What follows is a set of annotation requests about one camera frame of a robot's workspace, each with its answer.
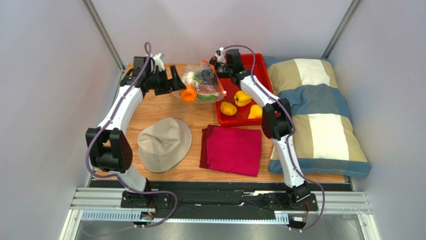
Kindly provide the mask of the clear zip top bag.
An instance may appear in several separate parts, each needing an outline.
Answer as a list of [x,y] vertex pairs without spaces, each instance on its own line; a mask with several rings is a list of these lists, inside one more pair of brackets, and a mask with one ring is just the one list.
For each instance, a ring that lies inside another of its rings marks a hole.
[[205,60],[187,65],[181,80],[186,88],[175,96],[184,103],[215,103],[227,95],[214,66]]

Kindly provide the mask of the fake watermelon slice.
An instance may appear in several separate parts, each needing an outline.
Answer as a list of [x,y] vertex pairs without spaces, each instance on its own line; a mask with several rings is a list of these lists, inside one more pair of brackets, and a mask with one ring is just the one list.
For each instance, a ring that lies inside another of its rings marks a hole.
[[215,86],[200,84],[196,88],[197,99],[203,102],[216,102],[222,97],[220,90]]

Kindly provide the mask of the dark yellow fake fruit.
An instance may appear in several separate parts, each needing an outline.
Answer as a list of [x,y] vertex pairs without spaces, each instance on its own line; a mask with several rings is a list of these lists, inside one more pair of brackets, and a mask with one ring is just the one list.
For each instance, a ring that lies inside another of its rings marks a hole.
[[230,117],[236,115],[237,113],[236,106],[227,101],[223,101],[220,103],[219,110],[223,115],[230,116]]

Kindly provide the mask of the yellow fake pepper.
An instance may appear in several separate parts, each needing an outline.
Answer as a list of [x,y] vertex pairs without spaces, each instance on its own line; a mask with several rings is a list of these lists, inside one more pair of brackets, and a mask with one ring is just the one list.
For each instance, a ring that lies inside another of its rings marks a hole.
[[246,105],[251,103],[252,98],[248,93],[242,90],[239,90],[235,93],[233,100],[234,100],[234,104],[237,107],[245,107]]

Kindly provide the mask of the yellow fake pear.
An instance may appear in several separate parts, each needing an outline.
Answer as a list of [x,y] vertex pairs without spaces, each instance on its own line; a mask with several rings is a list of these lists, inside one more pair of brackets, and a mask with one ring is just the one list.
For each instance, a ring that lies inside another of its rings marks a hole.
[[261,119],[263,115],[263,109],[257,105],[257,104],[253,104],[250,107],[250,111],[249,111],[249,115],[248,115],[248,119]]

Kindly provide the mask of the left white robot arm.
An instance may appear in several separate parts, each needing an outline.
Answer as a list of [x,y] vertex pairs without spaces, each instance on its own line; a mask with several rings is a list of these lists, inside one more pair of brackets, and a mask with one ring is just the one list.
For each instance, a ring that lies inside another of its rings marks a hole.
[[133,151],[126,138],[126,131],[136,107],[150,90],[155,95],[170,94],[184,90],[176,67],[170,67],[168,78],[164,65],[164,54],[136,56],[130,68],[119,83],[118,96],[103,121],[85,133],[87,152],[85,165],[90,174],[97,168],[107,172],[108,177],[116,177],[125,187],[123,200],[151,207],[155,199],[149,180],[143,177],[133,165]]

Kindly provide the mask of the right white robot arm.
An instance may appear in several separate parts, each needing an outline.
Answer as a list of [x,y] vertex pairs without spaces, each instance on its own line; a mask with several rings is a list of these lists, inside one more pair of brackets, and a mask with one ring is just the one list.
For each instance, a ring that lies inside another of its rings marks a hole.
[[209,60],[219,78],[229,78],[233,85],[247,93],[261,107],[261,128],[272,141],[278,154],[287,190],[284,202],[290,209],[306,205],[311,196],[307,179],[300,169],[293,143],[296,127],[291,115],[290,103],[268,90],[254,74],[256,64],[246,68],[238,45],[221,47]]

